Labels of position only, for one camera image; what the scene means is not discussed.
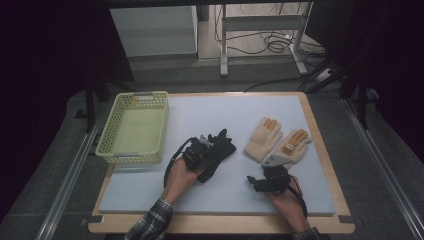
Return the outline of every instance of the plaid shirt sleeve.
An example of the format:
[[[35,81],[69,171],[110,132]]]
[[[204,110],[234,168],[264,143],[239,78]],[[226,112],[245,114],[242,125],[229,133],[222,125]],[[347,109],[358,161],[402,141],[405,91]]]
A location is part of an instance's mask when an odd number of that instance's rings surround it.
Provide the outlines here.
[[[292,235],[293,240],[319,240],[321,239],[321,236],[318,232],[318,229],[316,229],[315,227],[306,230],[304,232],[301,233],[297,233]]]
[[[161,240],[172,219],[172,206],[159,199],[125,235],[125,240]]]

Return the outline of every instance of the dark background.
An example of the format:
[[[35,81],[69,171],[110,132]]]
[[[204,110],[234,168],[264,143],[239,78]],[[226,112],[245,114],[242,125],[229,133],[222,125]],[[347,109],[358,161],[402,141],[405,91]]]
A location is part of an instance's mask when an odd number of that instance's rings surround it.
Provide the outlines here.
[[[102,75],[120,81],[133,78],[105,6],[57,1],[0,4],[3,217],[52,142],[69,97],[84,90],[88,80],[103,81]],[[344,56],[341,65],[355,56],[375,18],[373,8],[378,7],[358,4],[352,5],[345,27],[327,26],[329,38],[343,32],[344,37],[330,44],[338,48],[332,49],[334,57]],[[377,109],[421,160],[424,33],[419,24],[424,22],[423,12],[422,1],[397,3],[367,59],[370,87],[380,95]],[[323,17],[315,21],[323,23]]]

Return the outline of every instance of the person's right hand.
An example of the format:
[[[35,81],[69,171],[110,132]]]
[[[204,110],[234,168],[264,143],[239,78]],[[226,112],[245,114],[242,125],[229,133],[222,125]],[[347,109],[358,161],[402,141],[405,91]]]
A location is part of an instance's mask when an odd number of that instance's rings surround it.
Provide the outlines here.
[[[290,177],[290,186],[302,195],[297,178],[294,176]],[[267,192],[265,195],[271,200],[280,216],[287,220],[296,233],[304,232],[311,228],[303,215],[303,209],[299,200],[292,192],[286,189],[280,195],[276,195],[276,193],[273,192]]]

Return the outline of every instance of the black glove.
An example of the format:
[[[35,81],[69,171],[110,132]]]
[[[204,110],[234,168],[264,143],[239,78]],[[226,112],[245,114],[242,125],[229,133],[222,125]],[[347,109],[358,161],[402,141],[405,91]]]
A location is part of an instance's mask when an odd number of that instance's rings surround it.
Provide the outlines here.
[[[223,129],[218,136],[212,137],[209,134],[208,140],[213,143],[211,149],[204,155],[208,160],[213,161],[213,164],[206,168],[202,174],[197,177],[197,180],[201,183],[206,182],[211,178],[222,160],[230,156],[236,151],[236,147],[231,143],[232,139],[227,138],[227,129]]]

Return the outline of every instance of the human arm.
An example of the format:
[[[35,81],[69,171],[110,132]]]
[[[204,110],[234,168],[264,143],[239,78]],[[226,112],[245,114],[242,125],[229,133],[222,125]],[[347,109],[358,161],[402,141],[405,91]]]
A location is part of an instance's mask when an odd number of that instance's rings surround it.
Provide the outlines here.
[[[161,198],[125,235],[125,240],[159,240],[172,219],[172,205],[196,181],[202,170],[191,172],[182,158],[177,158],[169,173]]]
[[[291,176],[290,186],[302,195],[296,177]],[[277,209],[280,216],[292,227],[295,232],[293,239],[320,239],[318,230],[310,227],[303,214],[299,199],[291,191],[286,190],[280,195],[267,192],[265,195]]]

